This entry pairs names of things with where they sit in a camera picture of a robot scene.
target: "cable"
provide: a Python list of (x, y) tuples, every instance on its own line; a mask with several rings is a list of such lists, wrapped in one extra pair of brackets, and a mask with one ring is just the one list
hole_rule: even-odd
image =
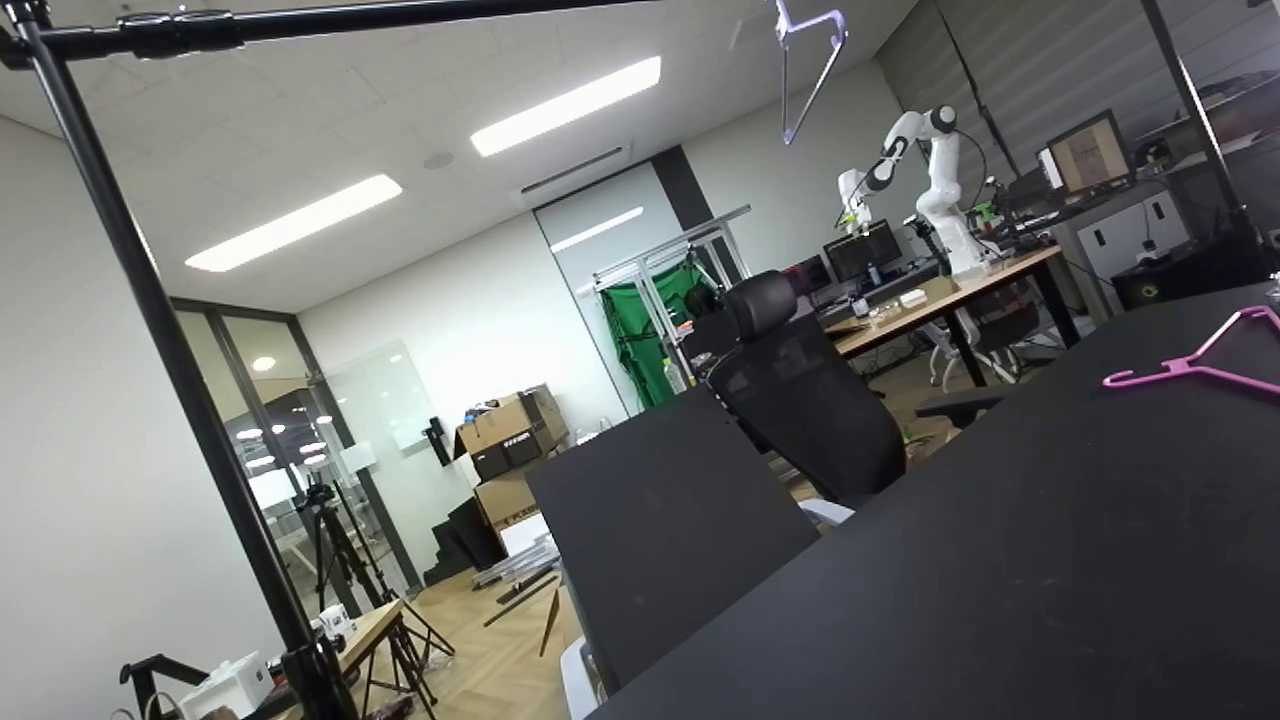
[(958, 135), (967, 139), (967, 143), (977, 148), (980, 165), (983, 165), (983, 179), (980, 179), (977, 194), (972, 194), (972, 199), (977, 199), (977, 195), (988, 190), (994, 160), (988, 160), (988, 148), (983, 148), (977, 135), (967, 135), (961, 126), (958, 126)]

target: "light stand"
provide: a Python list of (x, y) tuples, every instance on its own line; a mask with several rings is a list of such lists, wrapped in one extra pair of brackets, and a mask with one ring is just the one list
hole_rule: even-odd
[(1207, 121), (1207, 113), (1203, 113), (1203, 101), (1200, 101), (1200, 92), (1196, 92), (1196, 82), (1191, 82), (1190, 63), (1175, 58), (1169, 22), (1163, 22), (1163, 12), (1162, 12), (1162, 0), (1145, 0), (1145, 12), (1150, 12), (1150, 25), (1154, 25), (1154, 35), (1156, 35), (1156, 46), (1162, 46), (1162, 61), (1163, 61), (1163, 68), (1169, 68), (1169, 76), (1172, 76), (1172, 84), (1175, 84), (1175, 95), (1184, 101), (1184, 113), (1190, 113), (1190, 121), (1191, 121), (1191, 130), (1196, 130), (1196, 139), (1200, 139), (1203, 156), (1207, 156), (1212, 179), (1215, 179), (1215, 190), (1221, 190), (1221, 195), (1223, 195), (1223, 206), (1229, 206), (1234, 231), (1257, 237), (1257, 229), (1254, 229), (1254, 222), (1249, 222), (1249, 206), (1244, 206), (1242, 194), (1238, 194), (1238, 179), (1234, 179), (1223, 143), (1215, 139), (1212, 121)]
[(114, 242), (114, 253), (126, 267), (126, 279), (135, 298), (135, 310), (156, 339), (162, 366), (176, 390), (176, 400), (192, 424), (201, 455), (214, 471), (214, 485), (228, 510), (228, 521), (239, 537), (248, 567), (265, 591), (265, 605), (286, 641), (286, 676), (304, 706), (308, 720), (356, 720), (356, 706), (342, 679), (338, 657), (315, 644), (315, 633), (286, 577), (279, 551), (265, 528), (265, 517), (251, 499), (248, 477), (238, 460), (221, 411), (204, 390), (192, 345), (180, 332), (174, 299), (156, 275), (147, 245), (130, 213), (114, 160), (95, 135), (95, 126), (83, 110), (83, 95), (71, 82), (67, 61), (83, 58), (180, 58), (180, 54), (216, 54), (248, 39), (287, 39), (320, 34), (369, 34), (400, 25), (446, 25), (478, 17), (517, 17), (547, 9), (591, 9), (625, 0), (398, 0), (398, 5), (352, 5), (352, 9), (308, 9), (308, 12), (144, 12), (126, 17), (117, 30), (54, 30), (50, 0), (0, 0), (9, 30), (0, 30), (0, 61), (9, 68), (33, 68), (50, 110), (67, 139), (76, 172), (95, 206), (95, 218)]
[(364, 587), (364, 595), (378, 609), (398, 605), (400, 614), (416, 618), (423, 633), (410, 630), (404, 618), (400, 618), (400, 624), (398, 624), (398, 633), (387, 641), (392, 641), (398, 663), (404, 669), (410, 690), (420, 694), (423, 714), (437, 718), (434, 714), (437, 695), (434, 695), (434, 690), (423, 679), (429, 676), (429, 657), (434, 657), (434, 650), (442, 650), (446, 657), (457, 657), (457, 650), (446, 641), (446, 633), (437, 633), (437, 624), (429, 618), (420, 618), (404, 595), (398, 595), (383, 583), (361, 526), (356, 526), (356, 539), (361, 539), (361, 548), (356, 548), (349, 528), (342, 526), (338, 510), (346, 510), (349, 521), (352, 521), (352, 510), (349, 510), (346, 492), (338, 485), (323, 485), (323, 482), (315, 482), (297, 499), (297, 511), (304, 517), (304, 526), (313, 528), (313, 539), (315, 539), (315, 595), (320, 595), (320, 609), (323, 609), (323, 577), (328, 571), (346, 571)]
[(958, 63), (961, 63), (961, 74), (964, 74), (964, 84), (967, 84), (967, 95), (972, 95), (977, 113), (983, 116), (983, 126), (988, 126), (988, 131), (994, 131), (1004, 165), (1013, 167), (1013, 178), (1019, 178), (1019, 167), (1017, 167), (1017, 160), (1013, 160), (1013, 151), (1008, 151), (1008, 139), (1004, 139), (1004, 131), (1000, 131), (1000, 126), (996, 126), (983, 92), (977, 87), (972, 63), (967, 63), (967, 58), (964, 58), (964, 50), (961, 50), (961, 39), (958, 39), (958, 30), (954, 30), (943, 5), (932, 0), (932, 12), (935, 12), (935, 22), (943, 25), (943, 35), (950, 35), (950, 46), (954, 46), (954, 54), (958, 54)]

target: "tripod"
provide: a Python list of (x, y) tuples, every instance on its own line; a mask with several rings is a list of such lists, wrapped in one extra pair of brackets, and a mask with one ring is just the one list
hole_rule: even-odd
[(410, 614), (423, 633), (410, 630), (416, 641), (423, 641), (429, 650), (446, 651), (446, 657), (457, 657), (457, 650), (450, 644), (450, 636), (412, 605), (404, 599), (398, 587), (387, 587), (382, 566), (373, 566), (373, 548), (369, 548), (369, 537), (361, 534), (356, 526), (356, 511), (349, 505), (349, 496), (333, 485), (313, 485), (308, 496), (304, 496), (304, 510), (302, 517), (308, 521), (313, 528), (313, 539), (315, 539), (315, 595), (320, 595), (320, 609), (323, 609), (323, 545), (333, 548), (338, 558), (338, 567), (346, 577), (356, 577), (356, 583), (364, 587), (369, 605), (400, 605), (400, 614)]
[(304, 517), (304, 526), (308, 526), (308, 534), (313, 534), (313, 545), (315, 545), (315, 595), (320, 595), (320, 609), (323, 609), (323, 577), (328, 577), (328, 571), (342, 571), (342, 577), (338, 577), (338, 591), (342, 591), (349, 618), (361, 618), (361, 605), (356, 605), (356, 595), (352, 595), (349, 583), (346, 583), (349, 577), (364, 587), (364, 595), (369, 595), (373, 609), (398, 605), (400, 614), (410, 614), (420, 630), (404, 624), (404, 618), (400, 618), (400, 624), (398, 624), (392, 636), (387, 636), (387, 641), (392, 641), (392, 660), (398, 660), (398, 663), (392, 663), (392, 669), (398, 669), (398, 679), (383, 683), (383, 679), (369, 676), (369, 683), (364, 683), (364, 706), (369, 706), (369, 690), (373, 690), (373, 683), (392, 690), (392, 694), (404, 694), (404, 683), (400, 683), (400, 672), (404, 672), (410, 694), (416, 694), (420, 706), (423, 706), (429, 718), (434, 718), (437, 694), (423, 683), (423, 676), (429, 676), (429, 651), (437, 650), (437, 651), (446, 651), (446, 657), (457, 657), (457, 650), (446, 641), (446, 633), (442, 633), (423, 614), (416, 614), (400, 591), (387, 587), (387, 579), (382, 577), (378, 566), (364, 559), (364, 558), (373, 558), (373, 551), (369, 551), (369, 539), (364, 539), (361, 526), (352, 526), (364, 551), (352, 545), (346, 521), (338, 517), (338, 505), (352, 517), (346, 492), (333, 489), (333, 485), (323, 485), (323, 482), (315, 482), (315, 485), (297, 499), (297, 510), (302, 510), (302, 517)]

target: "pink clothes hanger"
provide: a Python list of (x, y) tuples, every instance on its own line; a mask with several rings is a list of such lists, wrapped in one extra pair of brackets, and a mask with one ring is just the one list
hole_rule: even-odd
[(1104, 390), (1124, 391), (1124, 390), (1150, 390), (1150, 386), (1169, 386), (1169, 381), (1184, 381), (1184, 376), (1207, 376), (1207, 381), (1242, 386), (1259, 398), (1280, 398), (1280, 386), (1203, 366), (1203, 357), (1244, 322), (1271, 326), (1280, 338), (1280, 311), (1268, 306), (1249, 306), (1249, 310), (1234, 311), (1191, 357), (1172, 357), (1156, 374), (1133, 374), (1133, 368), (1112, 374), (1112, 376), (1104, 376)]

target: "black pole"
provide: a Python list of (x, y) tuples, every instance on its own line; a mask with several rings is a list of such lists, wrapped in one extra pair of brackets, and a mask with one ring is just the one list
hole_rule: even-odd
[(964, 50), (961, 50), (961, 39), (958, 39), (958, 34), (954, 34), (954, 22), (950, 22), (943, 5), (932, 0), (932, 12), (935, 12), (935, 22), (943, 25), (943, 35), (950, 35), (950, 46), (954, 46), (954, 54), (958, 54), (958, 63), (961, 63), (961, 74), (964, 74), (964, 82), (967, 82), (977, 116), (988, 126), (988, 131), (994, 131), (1004, 165), (1013, 167), (1013, 178), (1025, 178), (1025, 172), (1017, 167), (1013, 151), (1008, 151), (1008, 139), (1004, 139), (1004, 131), (1000, 131), (1000, 126), (996, 126), (983, 92), (977, 87), (977, 76), (972, 76), (972, 68), (967, 68), (967, 58), (964, 58)]
[[(410, 25), (450, 25), (485, 17), (528, 17), (561, 9), (595, 9), (631, 0), (383, 0), (352, 9), (274, 9), (274, 12), (134, 12), (117, 30), (43, 30), (43, 46), (59, 61), (87, 58), (180, 58), (180, 54), (226, 54), (248, 39), (287, 39), (287, 35), (333, 35), (333, 34), (373, 34)], [(26, 50), (0, 50), (5, 63), (26, 63)]]
[(1200, 143), (1203, 143), (1207, 167), (1212, 167), (1212, 178), (1215, 178), (1215, 190), (1223, 194), (1234, 229), (1238, 229), (1238, 231), (1249, 231), (1249, 237), (1257, 242), (1257, 229), (1254, 229), (1254, 222), (1249, 222), (1249, 206), (1244, 206), (1242, 194), (1238, 194), (1229, 156), (1223, 156), (1223, 148), (1221, 148), (1221, 139), (1215, 139), (1215, 131), (1212, 131), (1212, 121), (1207, 121), (1207, 113), (1203, 113), (1203, 101), (1200, 101), (1200, 92), (1196, 92), (1196, 82), (1191, 82), (1190, 63), (1175, 58), (1169, 22), (1163, 22), (1163, 12), (1162, 12), (1162, 0), (1145, 0), (1145, 12), (1150, 12), (1150, 25), (1154, 25), (1154, 34), (1156, 34), (1156, 46), (1162, 46), (1162, 58), (1163, 58), (1163, 63), (1169, 63), (1169, 76), (1172, 76), (1172, 84), (1175, 84), (1175, 95), (1184, 101), (1184, 113), (1190, 113), (1190, 121), (1196, 126), (1196, 135), (1200, 135)]
[(297, 690), (297, 695), (304, 700), (304, 714), (313, 720), (356, 720), (356, 706), (338, 672), (338, 660), (315, 644), (313, 624), (302, 614), (302, 599), (279, 567), (279, 558), (277, 558), (274, 537), (261, 521), (261, 510), (248, 492), (238, 450), (233, 450), (228, 433), (221, 429), (216, 405), (204, 390), (192, 345), (180, 332), (180, 322), (176, 322), (168, 294), (156, 275), (147, 245), (135, 231), (135, 222), (126, 206), (126, 194), (119, 194), (117, 172), (108, 165), (108, 151), (87, 121), (83, 95), (79, 95), (67, 63), (40, 39), (40, 34), (50, 30), (43, 5), (5, 0), (5, 17), (9, 17), (15, 39), (33, 54), (30, 61), (40, 76), (50, 110), (54, 110), (54, 116), (67, 139), (67, 151), (79, 167), (79, 179), (83, 179), (83, 190), (108, 229), (108, 242), (114, 242), (117, 261), (130, 275), (135, 310), (156, 339), (156, 354), (162, 354), (168, 381), (190, 411), (190, 424), (192, 424), (192, 437), (204, 454), (214, 485), (216, 485), (216, 492), (233, 517), (233, 528), (245, 545), (248, 567), (251, 567), (251, 577), (270, 599), (270, 614), (279, 630), (279, 641), (287, 650), (287, 657), (286, 657), (287, 683)]

